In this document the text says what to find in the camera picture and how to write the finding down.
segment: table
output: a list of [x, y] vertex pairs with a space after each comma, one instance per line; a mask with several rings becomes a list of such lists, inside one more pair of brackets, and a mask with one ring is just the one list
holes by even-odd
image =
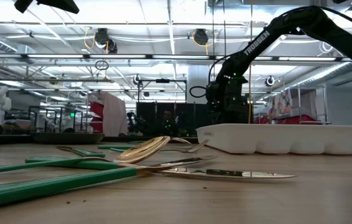
[[[118, 154], [94, 145], [77, 147], [106, 152], [109, 159]], [[225, 181], [153, 174], [0, 207], [0, 223], [352, 223], [352, 156], [231, 155], [201, 149], [193, 154], [159, 152], [140, 164], [212, 154], [219, 157], [190, 167], [299, 176]], [[0, 145], [0, 166], [22, 164], [32, 156], [77, 157], [50, 145]], [[0, 184], [83, 172], [95, 170], [15, 170], [0, 174]]]

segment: white tray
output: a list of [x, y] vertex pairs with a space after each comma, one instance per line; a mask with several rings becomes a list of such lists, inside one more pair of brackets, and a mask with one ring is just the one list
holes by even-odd
[[234, 154], [352, 154], [352, 126], [217, 124], [196, 131], [199, 142]]

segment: ceiling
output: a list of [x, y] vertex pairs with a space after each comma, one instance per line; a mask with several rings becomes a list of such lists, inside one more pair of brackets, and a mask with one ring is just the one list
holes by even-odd
[[[99, 27], [105, 27], [117, 43], [118, 54], [206, 55], [206, 47], [196, 45], [189, 38], [195, 29], [205, 28], [210, 45], [207, 47], [207, 54], [222, 56], [242, 50], [251, 35], [254, 38], [274, 17], [287, 10], [311, 3], [309, 0], [254, 2], [252, 6], [253, 23], [250, 27], [250, 1], [225, 1], [225, 13], [223, 13], [222, 1], [216, 1], [214, 7], [211, 7], [211, 2], [205, 0], [76, 0], [75, 2], [80, 9], [78, 14], [36, 4], [31, 4], [29, 11], [22, 14], [14, 8], [12, 1], [0, 0], [0, 38], [10, 45], [26, 45], [37, 54], [104, 54], [105, 51], [97, 46], [89, 49], [88, 47], [93, 43], [92, 39], [86, 39], [86, 46], [82, 37], [85, 35], [92, 37]], [[326, 3], [325, 6], [352, 17], [352, 11], [348, 10], [352, 4], [351, 1], [341, 5], [334, 5], [330, 0], [323, 2]], [[329, 16], [334, 19], [336, 24], [352, 34], [351, 22], [332, 14]], [[342, 55], [329, 45], [307, 36], [288, 35], [271, 45], [263, 52], [262, 56], [340, 57]], [[54, 63], [50, 60], [36, 61]], [[132, 81], [136, 74], [144, 79], [187, 80], [188, 68], [194, 64], [189, 60], [150, 63], [146, 60], [128, 61], [124, 59], [108, 60], [108, 62], [113, 62], [114, 66], [111, 65], [108, 70], [101, 72], [91, 64], [83, 65], [80, 63], [80, 66], [64, 65], [61, 67], [32, 65], [29, 66], [29, 71], [26, 73], [26, 66], [16, 66], [16, 63], [11, 64], [10, 62], [15, 62], [15, 60], [0, 60], [0, 66], [15, 72], [16, 75], [26, 76], [34, 73], [32, 78], [88, 79], [93, 73], [93, 77], [96, 79], [108, 77], [115, 82], [81, 83], [83, 84], [81, 88], [114, 90], [135, 89], [136, 86]], [[206, 61], [201, 65], [209, 67], [211, 64], [211, 61]], [[320, 66], [329, 65], [304, 62], [255, 63], [252, 66], [250, 76], [252, 91], [272, 91], [283, 85], [288, 85], [288, 83]], [[216, 65], [215, 74], [220, 69], [221, 64]], [[277, 80], [272, 88], [264, 85], [264, 79], [269, 75]], [[249, 78], [249, 70], [246, 71], [245, 77]], [[32, 82], [25, 85], [38, 85], [44, 88], [70, 88], [80, 86], [80, 83], [70, 86], [66, 82], [60, 82], [56, 85], [47, 82]], [[185, 87], [184, 83], [177, 86], [174, 83], [153, 82], [146, 87], [146, 90], [185, 90]], [[248, 88], [247, 85], [243, 86], [243, 90]], [[136, 98], [136, 93], [132, 93], [131, 96], [124, 93], [116, 93], [116, 95], [127, 103], [134, 102], [133, 98]], [[183, 100], [184, 93], [152, 92], [147, 99]]]

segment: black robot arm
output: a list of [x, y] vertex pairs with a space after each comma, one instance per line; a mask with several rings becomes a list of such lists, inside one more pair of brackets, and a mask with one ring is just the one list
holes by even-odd
[[352, 35], [338, 27], [320, 7], [307, 6], [288, 11], [273, 19], [246, 48], [224, 61], [215, 82], [206, 88], [206, 98], [213, 112], [224, 116], [227, 112], [236, 112], [235, 106], [243, 103], [242, 84], [248, 82], [243, 74], [257, 56], [284, 34], [307, 35], [327, 42], [352, 59]]

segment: wooden table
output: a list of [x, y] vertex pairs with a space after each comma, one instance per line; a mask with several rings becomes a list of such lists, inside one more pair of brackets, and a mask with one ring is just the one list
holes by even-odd
[[[117, 153], [97, 146], [81, 149]], [[230, 155], [213, 149], [194, 154], [159, 152], [146, 162], [215, 154], [191, 167], [278, 171], [286, 180], [202, 180], [160, 174], [123, 179], [0, 208], [0, 223], [346, 223], [352, 224], [352, 156]], [[32, 156], [77, 157], [54, 146], [0, 145], [0, 165]], [[56, 167], [0, 174], [0, 184], [95, 172]]]

